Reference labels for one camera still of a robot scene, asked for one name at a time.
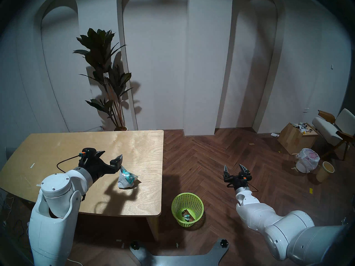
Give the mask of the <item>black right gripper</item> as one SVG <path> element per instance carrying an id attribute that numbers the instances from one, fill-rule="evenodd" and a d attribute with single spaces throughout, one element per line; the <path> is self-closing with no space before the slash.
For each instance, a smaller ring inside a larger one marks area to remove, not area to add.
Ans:
<path id="1" fill-rule="evenodd" d="M 240 170 L 244 174 L 250 174 L 250 171 L 243 166 L 242 164 L 239 164 Z M 228 188 L 247 188 L 248 187 L 248 181 L 252 180 L 251 175 L 242 175 L 239 174 L 237 176 L 235 175 L 229 175 L 228 168 L 226 165 L 224 165 L 224 173 L 223 173 L 223 180 L 225 183 L 228 183 L 227 187 Z"/>

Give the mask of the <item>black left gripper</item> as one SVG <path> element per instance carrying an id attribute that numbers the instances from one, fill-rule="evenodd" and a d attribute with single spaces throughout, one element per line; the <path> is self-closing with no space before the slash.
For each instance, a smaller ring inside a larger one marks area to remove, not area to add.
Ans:
<path id="1" fill-rule="evenodd" d="M 84 148 L 79 154 L 81 158 L 78 166 L 84 168 L 92 178 L 93 183 L 105 174 L 115 174 L 121 168 L 123 155 L 119 155 L 107 165 L 100 157 L 105 151 L 97 151 L 95 148 Z"/>

